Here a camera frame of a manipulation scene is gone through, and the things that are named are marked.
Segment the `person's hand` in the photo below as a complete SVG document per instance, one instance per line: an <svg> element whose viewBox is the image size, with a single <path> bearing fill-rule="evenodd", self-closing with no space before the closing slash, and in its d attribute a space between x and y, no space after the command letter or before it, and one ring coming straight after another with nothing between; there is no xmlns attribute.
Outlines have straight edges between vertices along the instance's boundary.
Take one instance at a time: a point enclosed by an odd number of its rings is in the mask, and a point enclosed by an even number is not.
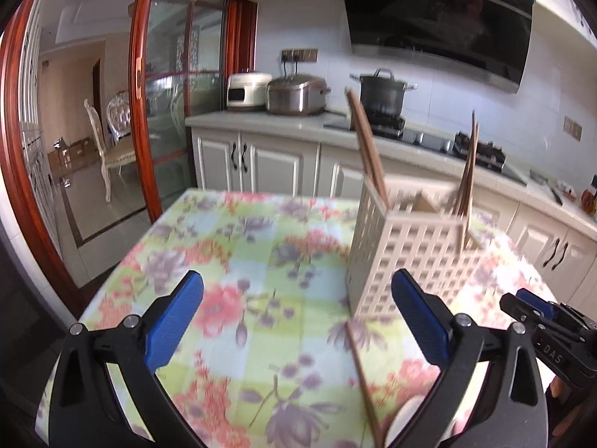
<svg viewBox="0 0 597 448"><path fill-rule="evenodd" d="M548 411L550 413L560 413L563 416L570 411L569 400L571 395L571 388L560 377L553 377L546 391Z"/></svg>

